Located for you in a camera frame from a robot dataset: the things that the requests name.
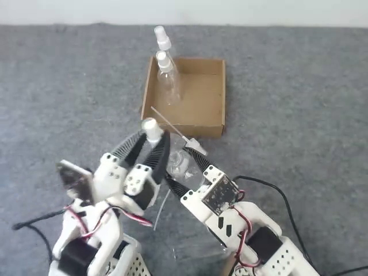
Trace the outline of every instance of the gray carpet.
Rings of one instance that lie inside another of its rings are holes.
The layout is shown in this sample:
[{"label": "gray carpet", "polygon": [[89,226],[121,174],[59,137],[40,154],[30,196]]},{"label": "gray carpet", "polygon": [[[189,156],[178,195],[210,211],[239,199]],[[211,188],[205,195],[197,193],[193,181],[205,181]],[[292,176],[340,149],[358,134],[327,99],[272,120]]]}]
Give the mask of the gray carpet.
[{"label": "gray carpet", "polygon": [[[230,176],[259,177],[285,191],[321,272],[368,263],[368,30],[167,31],[182,55],[227,62],[226,132],[201,140],[210,158]],[[40,238],[10,227],[68,202],[57,161],[96,168],[139,127],[155,49],[151,26],[0,27],[0,275],[47,274]],[[280,196],[240,185],[297,242]],[[37,224],[52,244],[61,221]],[[223,265],[216,240],[173,196],[156,232],[133,221],[124,227],[142,242],[155,276],[216,275]]]}]

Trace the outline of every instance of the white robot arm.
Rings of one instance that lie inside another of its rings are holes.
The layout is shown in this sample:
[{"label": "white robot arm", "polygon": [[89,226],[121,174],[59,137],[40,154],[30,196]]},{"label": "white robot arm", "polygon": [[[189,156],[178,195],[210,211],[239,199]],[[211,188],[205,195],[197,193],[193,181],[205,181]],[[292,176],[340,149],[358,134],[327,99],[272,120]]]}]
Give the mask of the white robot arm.
[{"label": "white robot arm", "polygon": [[66,207],[49,276],[123,276],[132,267],[149,275],[139,255],[140,244],[123,232],[119,220],[123,213],[150,224],[140,216],[156,201],[170,153],[170,134],[160,133],[151,152],[136,164],[146,141],[145,133],[133,135],[105,153],[94,174],[65,160],[58,164],[74,201]]},{"label": "white robot arm", "polygon": [[253,276],[319,276],[280,226],[252,202],[239,201],[239,188],[226,174],[193,149],[208,182],[197,191],[166,175],[170,189],[225,247],[235,252],[243,274]]}]

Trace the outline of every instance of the cardboard box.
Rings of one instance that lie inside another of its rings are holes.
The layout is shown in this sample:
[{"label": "cardboard box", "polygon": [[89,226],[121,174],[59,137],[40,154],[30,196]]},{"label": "cardboard box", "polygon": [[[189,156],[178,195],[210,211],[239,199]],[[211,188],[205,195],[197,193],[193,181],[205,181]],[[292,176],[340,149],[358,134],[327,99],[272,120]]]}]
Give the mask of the cardboard box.
[{"label": "cardboard box", "polygon": [[180,73],[183,99],[170,106],[160,95],[156,59],[151,58],[145,84],[141,119],[153,117],[171,129],[152,109],[165,116],[184,135],[220,137],[225,127],[225,60],[175,59]]}]

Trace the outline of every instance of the white bottle cap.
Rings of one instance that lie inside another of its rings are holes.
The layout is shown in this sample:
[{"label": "white bottle cap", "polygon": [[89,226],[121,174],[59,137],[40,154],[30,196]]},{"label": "white bottle cap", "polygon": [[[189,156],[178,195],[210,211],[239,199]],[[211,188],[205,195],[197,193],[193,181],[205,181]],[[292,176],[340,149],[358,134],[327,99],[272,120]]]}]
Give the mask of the white bottle cap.
[{"label": "white bottle cap", "polygon": [[157,44],[161,51],[167,51],[171,48],[171,41],[170,38],[167,36],[165,29],[162,26],[157,26],[154,29]]},{"label": "white bottle cap", "polygon": [[147,140],[154,147],[161,139],[163,130],[154,118],[147,118],[142,121],[142,129],[147,134]]},{"label": "white bottle cap", "polygon": [[165,51],[158,51],[156,53],[157,64],[162,72],[168,73],[173,69],[171,60],[166,55]]}]

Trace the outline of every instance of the red wire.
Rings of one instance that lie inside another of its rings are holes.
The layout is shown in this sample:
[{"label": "red wire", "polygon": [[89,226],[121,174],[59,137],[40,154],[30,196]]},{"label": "red wire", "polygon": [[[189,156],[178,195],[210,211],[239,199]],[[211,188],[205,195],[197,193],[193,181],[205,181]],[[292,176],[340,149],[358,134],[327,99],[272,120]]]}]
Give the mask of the red wire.
[{"label": "red wire", "polygon": [[68,206],[65,206],[65,209],[68,210],[75,219],[77,219],[80,223],[80,225],[82,226],[83,228],[83,231],[85,233],[88,233],[88,228],[87,228],[87,225],[85,224],[85,222],[81,219],[81,217],[79,217],[79,215],[77,213],[75,213],[75,211],[72,209],[72,207],[70,207],[70,205]]},{"label": "red wire", "polygon": [[239,247],[237,248],[236,254],[235,254],[235,258],[236,260],[245,267],[257,267],[260,264],[260,260],[258,260],[256,263],[253,264],[249,264],[249,263],[243,263],[240,260],[240,253],[242,252],[244,243],[246,241],[246,237],[248,235],[250,235],[250,233],[252,232],[252,222],[245,216],[243,215],[239,210],[237,210],[234,206],[230,207],[231,209],[234,209],[235,211],[237,211],[237,214],[247,223],[248,229],[244,230],[243,233],[241,234],[241,238],[240,238],[240,243],[239,243]]},{"label": "red wire", "polygon": [[237,201],[242,201],[244,197],[246,196],[246,191],[239,190],[240,197],[237,198]]}]

